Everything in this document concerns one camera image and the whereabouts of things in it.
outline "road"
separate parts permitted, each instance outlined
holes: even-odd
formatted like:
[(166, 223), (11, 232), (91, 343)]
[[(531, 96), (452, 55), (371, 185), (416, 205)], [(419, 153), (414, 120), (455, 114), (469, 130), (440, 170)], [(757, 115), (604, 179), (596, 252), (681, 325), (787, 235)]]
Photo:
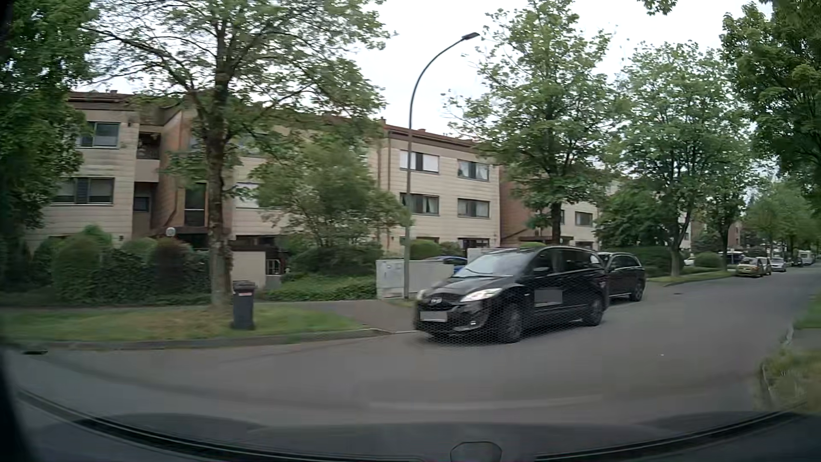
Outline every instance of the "road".
[(754, 372), (821, 290), (821, 267), (648, 288), (596, 327), (517, 344), (414, 332), (254, 348), (7, 353), (19, 386), (99, 415), (262, 424), (640, 423), (753, 409)]

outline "sky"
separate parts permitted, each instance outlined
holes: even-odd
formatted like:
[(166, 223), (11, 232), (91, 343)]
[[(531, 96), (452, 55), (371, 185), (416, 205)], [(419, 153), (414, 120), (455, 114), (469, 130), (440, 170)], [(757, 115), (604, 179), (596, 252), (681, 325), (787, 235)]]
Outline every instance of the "sky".
[[(615, 76), (641, 41), (661, 44), (693, 40), (703, 47), (721, 46), (722, 17), (741, 14), (749, 0), (679, 0), (668, 16), (648, 16), (636, 0), (576, 0), (571, 7), (579, 14), (579, 29), (592, 36), (597, 30), (615, 34), (599, 70)], [(354, 56), (366, 78), (383, 87), (387, 107), (379, 116), (388, 123), (407, 127), (411, 91), (425, 64), (448, 45), (470, 32), (482, 32), (490, 20), (485, 13), (498, 8), (524, 7), (526, 0), (387, 0), (376, 7), (385, 28), (396, 36), (384, 50), (364, 50)], [(452, 120), (444, 108), (443, 93), (464, 96), (484, 92), (474, 64), (475, 47), (486, 43), (478, 38), (457, 45), (441, 56), (424, 74), (414, 102), (413, 128), (452, 134)], [(131, 93), (131, 86), (116, 79), (105, 88)]]

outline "lamp post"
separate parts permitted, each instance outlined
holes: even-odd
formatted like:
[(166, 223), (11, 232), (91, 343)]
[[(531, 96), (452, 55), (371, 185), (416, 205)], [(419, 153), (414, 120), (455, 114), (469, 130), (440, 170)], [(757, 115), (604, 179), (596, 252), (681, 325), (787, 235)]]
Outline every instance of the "lamp post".
[[(416, 79), (416, 85), (413, 85), (413, 93), (410, 94), (410, 110), (408, 111), (408, 149), (407, 149), (407, 178), (405, 183), (405, 206), (408, 209), (410, 214), (413, 214), (413, 198), (411, 197), (411, 158), (413, 158), (413, 100), (416, 97), (416, 89), (419, 87), (419, 81), (422, 80), (422, 76), (424, 72), (428, 70), (431, 64), (436, 61), (436, 58), (442, 56), (446, 51), (449, 49), (457, 46), (458, 44), (464, 42), (465, 40), (475, 39), (479, 37), (478, 32), (471, 32), (467, 35), (462, 35), (462, 37), (456, 41), (453, 45), (447, 47), (446, 49), (442, 50), (433, 57), (433, 59), (428, 62), (428, 65), (422, 69), (422, 72), (419, 74), (419, 77)], [(405, 287), (402, 290), (402, 294), (405, 299), (410, 297), (410, 289), (411, 289), (411, 224), (408, 222), (408, 225), (405, 227), (405, 270), (404, 276)]]

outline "gray trash bin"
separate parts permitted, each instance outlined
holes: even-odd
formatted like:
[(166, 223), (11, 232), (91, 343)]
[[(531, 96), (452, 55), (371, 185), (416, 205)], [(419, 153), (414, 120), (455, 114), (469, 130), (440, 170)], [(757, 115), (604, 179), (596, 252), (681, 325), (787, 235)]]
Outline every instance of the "gray trash bin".
[(253, 330), (254, 326), (254, 291), (256, 284), (249, 280), (235, 280), (234, 288), (234, 321), (232, 329)]

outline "car wheel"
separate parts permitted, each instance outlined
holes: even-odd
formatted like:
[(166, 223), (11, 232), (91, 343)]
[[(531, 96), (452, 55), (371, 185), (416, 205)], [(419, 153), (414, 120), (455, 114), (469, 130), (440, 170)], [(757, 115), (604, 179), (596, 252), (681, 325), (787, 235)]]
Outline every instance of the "car wheel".
[(503, 343), (514, 344), (521, 340), (523, 322), (521, 310), (516, 305), (507, 305), (499, 316), (498, 337)]
[(639, 282), (633, 288), (633, 292), (630, 293), (630, 301), (631, 302), (640, 302), (641, 298), (644, 296), (644, 283)]
[(587, 313), (581, 318), (585, 326), (598, 326), (604, 316), (604, 303), (601, 298), (594, 298), (587, 306)]

